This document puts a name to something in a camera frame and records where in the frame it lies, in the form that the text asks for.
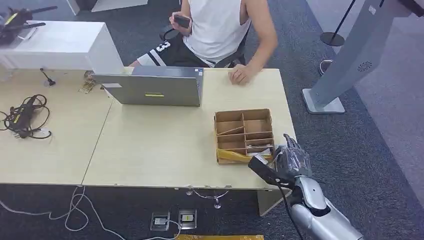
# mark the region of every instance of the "white tank top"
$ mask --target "white tank top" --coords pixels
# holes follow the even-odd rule
[[[251,20],[240,25],[242,0],[188,0],[193,27],[184,43],[198,58],[219,62],[235,53]]]

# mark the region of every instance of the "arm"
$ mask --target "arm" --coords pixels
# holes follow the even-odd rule
[[[247,13],[259,37],[259,47],[247,66],[259,72],[277,47],[277,33],[266,0],[245,0],[245,2]]]
[[[262,70],[277,47],[277,33],[267,0],[244,0],[247,13],[259,37],[259,47],[247,64],[238,64],[229,74],[233,84],[245,84]]]
[[[190,19],[190,24],[188,28],[184,28],[181,27],[178,23],[176,23],[174,21],[174,15],[180,15],[186,18]],[[192,33],[192,26],[193,26],[193,21],[192,19],[192,14],[190,11],[190,3],[189,0],[182,0],[181,3],[181,11],[177,11],[177,12],[173,12],[172,16],[169,17],[169,22],[171,23],[172,27],[177,30],[178,32],[180,32],[182,35],[184,36],[189,36]]]

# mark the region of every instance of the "plastic bag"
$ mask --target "plastic bag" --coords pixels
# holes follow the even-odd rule
[[[287,146],[280,145],[275,151],[275,170],[285,178],[312,176],[309,154],[290,136],[284,134]]]

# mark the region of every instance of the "white cable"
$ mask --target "white cable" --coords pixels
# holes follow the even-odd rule
[[[100,218],[99,214],[97,213],[97,211],[96,211],[96,209],[95,209],[95,207],[94,207],[94,205],[93,205],[93,202],[90,200],[90,198],[89,198],[88,196],[86,196],[86,187],[84,186],[84,187],[82,188],[82,193],[75,194],[75,193],[77,192],[78,188],[81,188],[81,187],[80,187],[80,186],[77,186],[77,187],[75,188],[75,190],[73,191],[72,198],[70,199],[70,203],[69,203],[69,211],[68,211],[67,213],[65,213],[65,214],[61,215],[61,216],[58,216],[58,217],[52,217],[52,212],[51,212],[51,211],[41,212],[41,213],[32,213],[32,212],[26,212],[26,211],[13,210],[13,209],[11,209],[10,207],[8,207],[8,206],[7,206],[4,202],[2,202],[1,200],[0,200],[0,205],[1,205],[4,209],[6,209],[7,211],[9,211],[9,212],[11,212],[11,213],[15,213],[15,214],[25,214],[25,215],[30,215],[30,216],[48,215],[48,219],[50,219],[50,220],[59,220],[59,219],[61,219],[61,218],[63,218],[63,217],[66,217],[66,219],[65,219],[65,223],[64,223],[65,228],[66,228],[67,230],[71,231],[71,232],[78,232],[78,231],[83,230],[83,229],[84,229],[84,228],[85,228],[85,227],[89,224],[89,217],[87,216],[87,214],[86,214],[85,212],[83,212],[81,209],[79,209],[79,208],[78,208],[78,205],[80,204],[81,200],[82,200],[83,198],[85,198],[85,199],[87,199],[87,200],[88,200],[88,202],[89,202],[89,203],[90,203],[90,205],[91,205],[91,208],[93,209],[93,211],[94,211],[95,215],[97,216],[97,219],[98,219],[98,222],[99,222],[99,223],[100,223],[100,225],[101,225],[101,228],[102,228],[104,231],[106,231],[106,232],[109,232],[109,233],[111,233],[111,234],[116,235],[116,236],[117,236],[117,237],[119,237],[121,240],[126,240],[125,238],[123,238],[121,235],[119,235],[119,234],[118,234],[118,233],[116,233],[115,231],[112,231],[112,230],[110,230],[110,229],[107,229],[107,228],[103,225],[102,219]],[[80,197],[80,198],[78,199],[78,201],[76,202],[76,204],[74,204],[74,199],[75,199],[76,197]],[[68,227],[68,220],[69,220],[69,217],[70,217],[71,213],[72,213],[74,210],[77,210],[78,212],[82,213],[82,214],[84,215],[84,217],[85,217],[85,220],[86,220],[85,224],[84,224],[82,227],[77,228],[77,229],[73,229],[73,228]],[[165,237],[161,237],[161,236],[155,236],[155,237],[148,238],[148,239],[144,239],[144,240],[155,240],[155,239],[162,239],[162,240],[175,240],[176,238],[178,238],[178,236],[179,236],[179,235],[180,235],[180,233],[181,233],[181,228],[182,228],[182,227],[181,227],[181,225],[180,225],[179,223],[175,222],[175,221],[172,221],[172,220],[166,220],[166,222],[171,222],[171,223],[174,223],[174,224],[176,224],[176,225],[178,226],[178,234],[177,234],[175,237],[173,237],[173,238],[165,238]]]
[[[201,197],[201,198],[203,198],[203,199],[219,199],[219,198],[224,197],[224,196],[228,193],[228,191],[226,191],[226,192],[224,192],[224,193],[223,193],[223,194],[221,194],[221,195],[216,195],[216,196],[203,196],[202,194],[198,193],[195,189],[193,189],[193,192],[194,192],[197,196],[199,196],[199,197]]]

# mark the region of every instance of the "gray floor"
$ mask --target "gray floor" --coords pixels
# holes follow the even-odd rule
[[[106,22],[125,64],[159,43],[158,34],[167,24],[167,16],[178,9],[176,1],[154,0],[147,6],[82,13],[74,18],[63,1],[27,1],[28,6],[60,5],[59,11],[40,14],[37,19]],[[8,2],[23,6],[26,1]],[[306,111],[301,89],[319,79],[316,66],[322,59],[334,57],[333,49],[319,40],[322,29],[309,5],[305,0],[268,2],[279,45],[267,67],[280,69],[296,136],[312,157],[314,176],[322,183],[324,193],[365,239],[424,239],[424,210],[356,90],[341,96],[346,114],[310,115]],[[246,46],[248,58],[257,44],[251,31]],[[54,210],[60,214],[66,210],[72,191],[70,186],[0,185],[0,198],[21,210]],[[199,228],[189,233],[297,239],[281,205],[266,217],[258,217],[252,191],[231,191],[220,210],[215,210],[210,201],[173,189],[89,187],[87,194],[104,224],[131,240],[155,235],[149,231],[152,211],[171,209],[175,219],[178,208],[199,209]],[[64,229],[63,220],[48,221],[0,208],[0,239],[117,239],[102,231],[86,202],[82,208],[91,222],[80,232]],[[81,224],[81,220],[82,216],[76,214],[70,224]]]
[[[322,29],[333,32],[351,0],[307,0]],[[340,35],[348,37],[365,0],[357,0]],[[424,206],[424,17],[395,19],[381,65],[355,87]]]

